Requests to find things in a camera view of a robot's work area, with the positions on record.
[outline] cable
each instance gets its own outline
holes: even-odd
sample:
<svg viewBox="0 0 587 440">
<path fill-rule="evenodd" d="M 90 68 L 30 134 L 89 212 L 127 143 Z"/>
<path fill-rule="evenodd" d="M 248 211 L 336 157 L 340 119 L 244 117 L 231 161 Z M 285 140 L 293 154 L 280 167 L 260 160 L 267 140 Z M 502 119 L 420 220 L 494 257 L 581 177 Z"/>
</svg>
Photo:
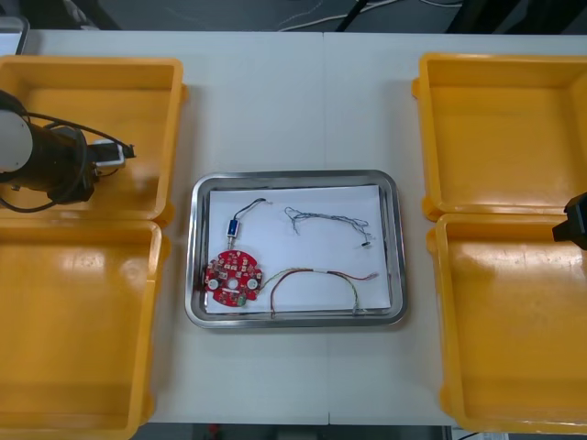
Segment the cable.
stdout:
<svg viewBox="0 0 587 440">
<path fill-rule="evenodd" d="M 88 133 L 92 133 L 93 135 L 97 135 L 100 138 L 111 140 L 112 142 L 114 142 L 115 144 L 120 145 L 123 148 L 127 148 L 127 149 L 130 149 L 130 150 L 133 149 L 132 148 L 132 145 L 125 144 L 124 142 L 121 142 L 120 140 L 116 139 L 115 137 L 112 137 L 110 135 L 107 135 L 103 131 L 94 130 L 93 128 L 90 128 L 88 126 L 83 126 L 81 124 L 75 124 L 74 122 L 67 121 L 65 119 L 59 119 L 58 117 L 42 115 L 41 113 L 26 113 L 26 116 L 28 116 L 28 117 L 36 117 L 38 119 L 45 119 L 47 121 L 51 121 L 51 122 L 53 122 L 55 124 L 55 126 L 61 125 L 61 126 L 66 126 L 66 127 L 71 127 L 71 128 L 77 128 L 79 130 L 87 131 Z"/>
<path fill-rule="evenodd" d="M 344 32 L 347 30 L 350 24 L 360 14 L 360 11 L 367 5 L 367 1 L 368 0 L 357 0 L 357 4 L 350 9 L 350 11 L 347 13 L 347 16 L 344 17 L 344 19 L 335 29 L 335 32 Z"/>
<path fill-rule="evenodd" d="M 431 2 L 430 0 L 420 0 L 420 2 L 425 3 L 427 5 L 438 6 L 438 7 L 461 7 L 462 6 L 462 2 L 457 2 L 457 3 L 436 3 L 436 2 Z"/>
<path fill-rule="evenodd" d="M 426 3 L 427 5 L 431 5 L 431 6 L 438 6 L 438 7 L 461 7 L 462 6 L 462 2 L 454 2 L 454 3 L 436 3 L 436 2 L 431 2 L 430 0 L 419 0 L 422 3 Z M 367 5 L 371 6 L 371 5 L 378 5 L 380 2 L 369 2 Z"/>
<path fill-rule="evenodd" d="M 459 438 L 458 440 L 465 440 L 465 438 L 471 438 L 471 437 L 473 437 L 473 436 L 475 436 L 477 434 L 478 433 L 467 434 L 467 435 L 464 435 L 463 437 Z"/>
<path fill-rule="evenodd" d="M 375 9 L 377 7 L 387 6 L 387 5 L 390 5 L 392 3 L 396 3 L 399 1 L 400 0 L 382 0 L 381 2 L 376 2 L 376 3 L 370 2 L 367 4 L 367 6 L 365 6 L 361 9 L 359 14 L 364 14 L 365 12 L 372 11 L 373 9 Z M 444 4 L 444 3 L 431 2 L 430 0 L 419 0 L 419 1 L 426 4 L 426 5 L 438 6 L 438 7 L 461 7 L 462 6 L 462 3 L 446 3 L 446 4 Z M 320 18 L 315 21 L 310 21 L 308 23 L 303 23 L 301 25 L 284 27 L 283 29 L 279 29 L 278 32 L 287 32 L 290 30 L 310 28 L 311 26 L 319 25 L 320 23 L 326 23 L 328 21 L 334 21 L 334 20 L 341 20 L 341 19 L 344 19 L 346 16 L 347 16 L 347 14 L 340 14 L 338 16 L 326 16 L 324 18 Z"/>
<path fill-rule="evenodd" d="M 289 23 L 292 20 L 295 20 L 298 17 L 303 17 L 303 16 L 309 16 L 310 14 L 312 14 L 314 11 L 316 11 L 322 4 L 324 4 L 325 0 L 320 0 L 318 3 L 316 3 L 314 5 L 314 7 L 308 9 L 305 12 L 302 12 L 300 14 L 295 14 L 294 16 L 290 16 L 289 18 L 284 19 L 284 21 L 282 21 L 281 23 L 278 23 L 277 25 L 275 25 L 276 28 L 278 28 L 279 26 L 284 25 L 285 23 Z"/>
<path fill-rule="evenodd" d="M 377 2 L 374 5 L 368 5 L 368 6 L 363 7 L 361 9 L 361 11 L 359 12 L 359 14 L 364 14 L 365 12 L 369 12 L 377 7 L 387 6 L 387 5 L 390 5 L 391 3 L 395 3 L 395 2 L 399 2 L 399 1 L 400 0 L 383 0 L 381 2 Z M 303 23 L 302 25 L 284 27 L 283 29 L 279 29 L 278 32 L 287 32 L 288 30 L 309 28 L 310 26 L 319 25 L 320 23 L 326 23 L 327 21 L 341 20 L 346 16 L 347 16 L 347 14 L 341 14 L 339 16 L 327 16 L 325 18 L 320 18 L 319 20 L 310 21 L 308 23 Z"/>
<path fill-rule="evenodd" d="M 244 213 L 245 211 L 248 211 L 250 208 L 256 206 L 257 204 L 260 204 L 261 202 L 267 202 L 267 199 L 263 199 L 262 197 L 259 199 L 255 199 L 253 200 L 250 204 L 248 204 L 247 206 L 245 206 L 244 208 L 242 208 L 240 211 L 237 211 L 237 213 L 235 214 L 234 217 L 232 217 L 233 220 L 237 220 L 237 217 L 240 213 Z"/>
<path fill-rule="evenodd" d="M 330 214 L 317 214 L 317 213 L 302 213 L 297 209 L 293 209 L 291 206 L 286 207 L 284 210 L 285 215 L 290 217 L 292 220 L 292 226 L 295 233 L 299 236 L 300 232 L 297 230 L 296 222 L 301 222 L 308 218 L 324 218 L 326 220 L 335 220 L 338 222 L 348 223 L 353 229 L 365 237 L 365 241 L 361 244 L 364 248 L 371 244 L 372 235 L 365 231 L 366 227 L 369 227 L 369 222 L 361 220 L 359 218 L 349 218 L 344 215 L 330 215 Z"/>
<path fill-rule="evenodd" d="M 340 272 L 337 270 L 318 270 L 318 269 L 309 269 L 309 268 L 289 268 L 289 269 L 282 270 L 280 272 L 277 272 L 272 277 L 270 277 L 268 280 L 266 280 L 260 286 L 260 291 L 262 291 L 265 287 L 267 287 L 267 285 L 270 282 L 272 282 L 273 280 L 280 277 L 279 280 L 277 281 L 277 283 L 271 289 L 271 296 L 270 296 L 270 298 L 271 298 L 271 318 L 275 317 L 275 292 L 277 291 L 277 288 L 283 282 L 283 280 L 285 280 L 287 277 L 289 277 L 290 275 L 294 275 L 295 273 L 300 273 L 300 272 L 326 273 L 327 275 L 334 275 L 335 277 L 342 278 L 344 281 L 346 281 L 350 285 L 352 292 L 353 292 L 353 295 L 354 295 L 354 298 L 355 298 L 355 302 L 353 303 L 353 307 L 352 307 L 353 314 L 356 314 L 357 311 L 361 310 L 361 308 L 359 306 L 359 293 L 357 292 L 357 288 L 355 287 L 355 285 L 352 283 L 351 280 L 368 281 L 368 280 L 372 280 L 372 279 L 376 278 L 379 275 L 377 272 L 373 272 L 364 278 L 359 278 L 359 277 L 353 277 L 352 275 L 348 275 L 347 273 Z"/>
</svg>

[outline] circuit board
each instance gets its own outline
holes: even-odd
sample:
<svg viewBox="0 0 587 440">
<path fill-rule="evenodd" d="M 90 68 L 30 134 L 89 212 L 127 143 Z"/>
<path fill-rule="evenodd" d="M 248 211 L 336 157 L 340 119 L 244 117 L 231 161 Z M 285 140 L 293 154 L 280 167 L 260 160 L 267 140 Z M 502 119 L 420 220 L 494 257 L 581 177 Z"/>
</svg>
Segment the circuit board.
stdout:
<svg viewBox="0 0 587 440">
<path fill-rule="evenodd" d="M 257 260 L 241 250 L 227 250 L 208 263 L 205 271 L 206 291 L 218 303 L 242 307 L 259 296 L 263 274 Z"/>
</svg>

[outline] yellow plastic bin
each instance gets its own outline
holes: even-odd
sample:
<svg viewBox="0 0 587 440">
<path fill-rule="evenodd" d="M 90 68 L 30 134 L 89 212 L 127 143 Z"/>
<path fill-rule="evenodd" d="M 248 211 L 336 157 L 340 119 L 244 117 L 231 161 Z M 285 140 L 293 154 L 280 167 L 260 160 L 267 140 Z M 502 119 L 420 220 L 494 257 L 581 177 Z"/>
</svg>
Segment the yellow plastic bin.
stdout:
<svg viewBox="0 0 587 440">
<path fill-rule="evenodd" d="M 133 144 L 137 157 L 102 179 L 87 203 L 58 205 L 27 218 L 108 218 L 170 223 L 175 146 L 185 89 L 178 60 L 12 56 L 0 59 L 0 89 L 29 112 L 55 116 Z M 47 121 L 33 120 L 39 125 Z M 88 142 L 96 136 L 84 133 Z M 1 188 L 20 207 L 49 201 L 42 192 Z M 24 218 L 0 208 L 0 218 Z"/>
<path fill-rule="evenodd" d="M 560 214 L 587 191 L 587 57 L 431 53 L 413 93 L 431 220 Z"/>
<path fill-rule="evenodd" d="M 168 253 L 152 222 L 0 221 L 0 437 L 137 431 Z"/>
<path fill-rule="evenodd" d="M 445 214 L 427 236 L 443 409 L 468 431 L 587 433 L 587 275 L 555 215 Z"/>
<path fill-rule="evenodd" d="M 552 227 L 587 191 L 587 57 L 427 54 L 414 81 L 444 410 L 587 434 L 587 266 Z"/>
<path fill-rule="evenodd" d="M 152 319 L 169 253 L 160 226 L 173 214 L 182 65 L 5 57 L 0 89 L 137 154 L 88 203 L 0 209 L 0 438 L 128 439 L 154 410 Z M 48 201 L 0 192 L 22 207 Z"/>
</svg>

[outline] stainless steel tray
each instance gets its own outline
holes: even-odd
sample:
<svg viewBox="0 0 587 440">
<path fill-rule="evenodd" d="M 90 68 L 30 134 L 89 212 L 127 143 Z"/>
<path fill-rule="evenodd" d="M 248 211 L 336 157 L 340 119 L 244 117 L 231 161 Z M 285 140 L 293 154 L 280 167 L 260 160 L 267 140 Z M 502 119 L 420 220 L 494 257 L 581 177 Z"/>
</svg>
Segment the stainless steel tray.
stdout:
<svg viewBox="0 0 587 440">
<path fill-rule="evenodd" d="M 208 257 L 210 192 L 297 188 L 335 188 L 377 185 L 381 201 L 382 229 L 389 279 L 391 307 L 369 309 L 353 315 L 348 311 L 271 313 L 208 313 L 205 309 L 204 277 Z M 192 194 L 190 234 L 185 276 L 185 310 L 190 320 L 204 328 L 325 327 L 387 325 L 399 321 L 407 308 L 404 275 L 404 238 L 395 182 L 377 170 L 235 172 L 211 174 L 200 179 Z"/>
</svg>

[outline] white table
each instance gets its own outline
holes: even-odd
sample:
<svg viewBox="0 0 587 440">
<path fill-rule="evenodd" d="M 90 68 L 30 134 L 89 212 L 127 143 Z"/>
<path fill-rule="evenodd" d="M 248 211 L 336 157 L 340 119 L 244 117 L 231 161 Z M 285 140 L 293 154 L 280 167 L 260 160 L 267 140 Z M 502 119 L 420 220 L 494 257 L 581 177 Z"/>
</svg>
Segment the white table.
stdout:
<svg viewBox="0 0 587 440">
<path fill-rule="evenodd" d="M 183 109 L 155 328 L 154 422 L 453 424 L 410 83 L 426 51 L 587 55 L 586 37 L 31 32 L 29 53 L 174 57 Z M 208 331 L 183 310 L 189 193 L 213 171 L 378 169 L 396 181 L 409 312 L 393 327 Z"/>
</svg>

